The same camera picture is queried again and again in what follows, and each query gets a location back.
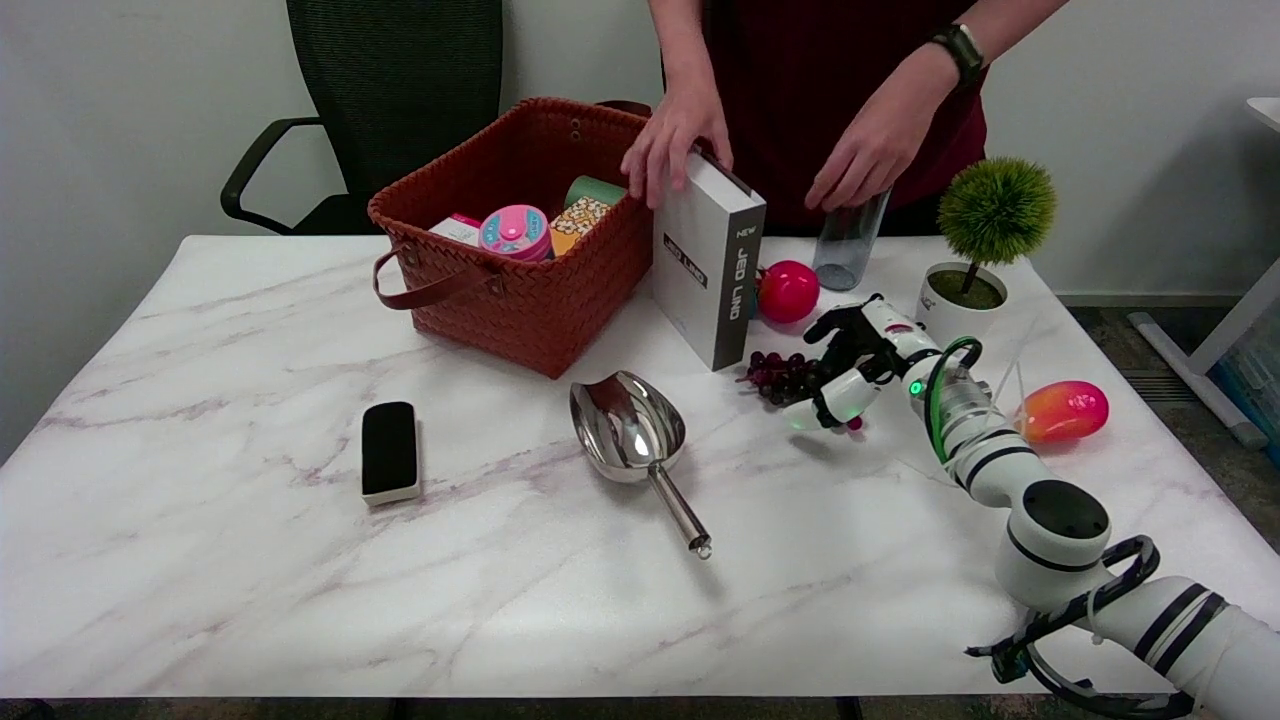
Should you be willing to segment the person's left hand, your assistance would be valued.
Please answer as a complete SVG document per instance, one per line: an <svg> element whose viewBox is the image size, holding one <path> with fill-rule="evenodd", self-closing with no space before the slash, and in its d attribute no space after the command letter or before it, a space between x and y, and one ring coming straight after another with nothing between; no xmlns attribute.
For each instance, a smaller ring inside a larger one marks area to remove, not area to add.
<svg viewBox="0 0 1280 720"><path fill-rule="evenodd" d="M911 164L957 82L956 64L938 44L911 53L849 123L815 174L805 208L858 208L888 190Z"/></svg>

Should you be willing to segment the person's right hand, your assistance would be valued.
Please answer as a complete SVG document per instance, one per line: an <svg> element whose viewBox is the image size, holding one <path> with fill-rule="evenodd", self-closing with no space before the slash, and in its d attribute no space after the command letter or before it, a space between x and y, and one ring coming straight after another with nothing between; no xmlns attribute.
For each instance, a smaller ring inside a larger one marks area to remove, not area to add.
<svg viewBox="0 0 1280 720"><path fill-rule="evenodd" d="M654 114L623 155L621 170L628 195L659 208L667 190L681 190L689 177L689 155L699 142L710 146L724 168L733 167L724 111L714 85L672 83Z"/></svg>

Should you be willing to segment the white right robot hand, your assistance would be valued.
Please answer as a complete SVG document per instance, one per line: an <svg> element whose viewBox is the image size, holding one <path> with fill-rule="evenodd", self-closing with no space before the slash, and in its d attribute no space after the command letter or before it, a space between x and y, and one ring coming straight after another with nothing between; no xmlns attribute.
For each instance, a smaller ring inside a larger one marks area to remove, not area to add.
<svg viewBox="0 0 1280 720"><path fill-rule="evenodd" d="M823 313L803 340L820 348L818 386L810 398L781 409L794 430L845 427L893 383L922 407L927 382L942 363L942 350L923 327L879 293Z"/></svg>

